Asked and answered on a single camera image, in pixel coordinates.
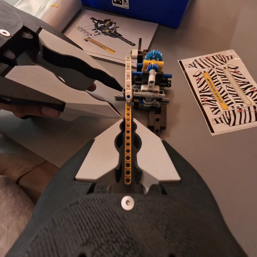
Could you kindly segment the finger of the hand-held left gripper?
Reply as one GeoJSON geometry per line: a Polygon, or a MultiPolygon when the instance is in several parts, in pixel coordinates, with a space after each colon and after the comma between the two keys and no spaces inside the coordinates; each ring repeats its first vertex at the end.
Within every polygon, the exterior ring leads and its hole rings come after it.
{"type": "Polygon", "coordinates": [[[0,86],[1,103],[46,106],[61,112],[60,118],[66,121],[81,116],[120,117],[112,104],[69,87],[42,66],[15,66],[1,76],[0,86]]]}
{"type": "Polygon", "coordinates": [[[40,53],[48,68],[53,68],[68,86],[86,90],[94,81],[122,91],[120,83],[84,50],[42,29],[38,35],[40,53]]]}

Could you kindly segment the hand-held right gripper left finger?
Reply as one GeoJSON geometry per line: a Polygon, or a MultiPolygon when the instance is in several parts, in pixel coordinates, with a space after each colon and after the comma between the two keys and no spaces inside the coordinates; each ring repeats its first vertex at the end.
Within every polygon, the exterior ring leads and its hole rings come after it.
{"type": "Polygon", "coordinates": [[[121,132],[120,124],[116,122],[107,130],[95,137],[75,179],[78,181],[101,183],[111,186],[116,182],[115,170],[119,163],[119,152],[115,147],[115,138],[121,132]]]}

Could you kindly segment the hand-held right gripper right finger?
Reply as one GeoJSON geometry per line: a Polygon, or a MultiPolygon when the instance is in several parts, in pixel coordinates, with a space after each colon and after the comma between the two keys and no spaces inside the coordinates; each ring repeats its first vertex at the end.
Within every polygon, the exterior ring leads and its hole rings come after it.
{"type": "Polygon", "coordinates": [[[152,185],[180,182],[181,178],[162,140],[132,120],[132,167],[136,193],[147,193],[152,185]]]}

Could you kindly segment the long yellow lego beam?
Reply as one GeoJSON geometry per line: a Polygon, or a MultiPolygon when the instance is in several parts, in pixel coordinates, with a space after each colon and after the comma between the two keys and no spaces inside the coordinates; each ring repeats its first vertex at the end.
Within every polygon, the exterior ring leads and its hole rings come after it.
{"type": "Polygon", "coordinates": [[[131,106],[125,105],[125,153],[124,153],[124,182],[130,185],[132,181],[132,154],[131,154],[131,141],[132,141],[132,113],[131,106]]]}

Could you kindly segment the lego gear assembly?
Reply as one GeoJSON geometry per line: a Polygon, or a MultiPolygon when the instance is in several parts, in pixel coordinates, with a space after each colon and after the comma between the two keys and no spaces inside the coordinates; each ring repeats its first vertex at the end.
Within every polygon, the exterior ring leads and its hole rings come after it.
{"type": "Polygon", "coordinates": [[[147,127],[157,136],[166,129],[167,103],[165,88],[171,87],[171,74],[163,73],[163,55],[158,50],[131,50],[125,60],[125,88],[117,101],[125,101],[134,109],[148,110],[147,127]]]}

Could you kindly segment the lego instruction booklet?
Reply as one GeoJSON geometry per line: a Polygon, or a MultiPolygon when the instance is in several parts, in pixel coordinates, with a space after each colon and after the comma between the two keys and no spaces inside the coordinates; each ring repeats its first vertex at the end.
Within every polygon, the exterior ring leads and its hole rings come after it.
{"type": "Polygon", "coordinates": [[[20,0],[14,6],[62,31],[90,56],[123,65],[140,38],[141,49],[148,49],[158,28],[156,23],[83,9],[79,0],[20,0]]]}

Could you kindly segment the person's left hand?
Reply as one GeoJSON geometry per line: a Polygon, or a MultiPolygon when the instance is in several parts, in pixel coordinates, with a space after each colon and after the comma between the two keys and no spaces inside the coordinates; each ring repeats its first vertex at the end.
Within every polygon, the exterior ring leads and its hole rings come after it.
{"type": "Polygon", "coordinates": [[[24,118],[25,116],[58,118],[61,114],[60,111],[39,105],[12,105],[9,107],[4,107],[4,105],[2,105],[2,108],[12,112],[16,117],[19,118],[24,118]]]}

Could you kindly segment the person's brown trousers leg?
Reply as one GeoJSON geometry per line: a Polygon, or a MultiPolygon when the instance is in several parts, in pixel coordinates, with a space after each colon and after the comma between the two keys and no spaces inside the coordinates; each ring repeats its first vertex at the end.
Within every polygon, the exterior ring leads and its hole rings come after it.
{"type": "Polygon", "coordinates": [[[11,178],[36,203],[59,168],[0,134],[0,174],[11,178]]]}

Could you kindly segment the zebra striped sticker sheet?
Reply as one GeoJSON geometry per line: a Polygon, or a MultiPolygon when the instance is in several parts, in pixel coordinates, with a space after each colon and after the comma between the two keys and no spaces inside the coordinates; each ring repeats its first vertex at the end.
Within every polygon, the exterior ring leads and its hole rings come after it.
{"type": "Polygon", "coordinates": [[[178,63],[211,135],[257,126],[257,85],[234,50],[178,63]]]}

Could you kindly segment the blue plastic bin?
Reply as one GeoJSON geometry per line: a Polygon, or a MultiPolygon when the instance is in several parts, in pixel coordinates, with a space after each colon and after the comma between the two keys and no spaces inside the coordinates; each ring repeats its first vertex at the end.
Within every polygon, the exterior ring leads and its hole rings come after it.
{"type": "Polygon", "coordinates": [[[192,0],[82,0],[82,5],[178,28],[192,0]]]}

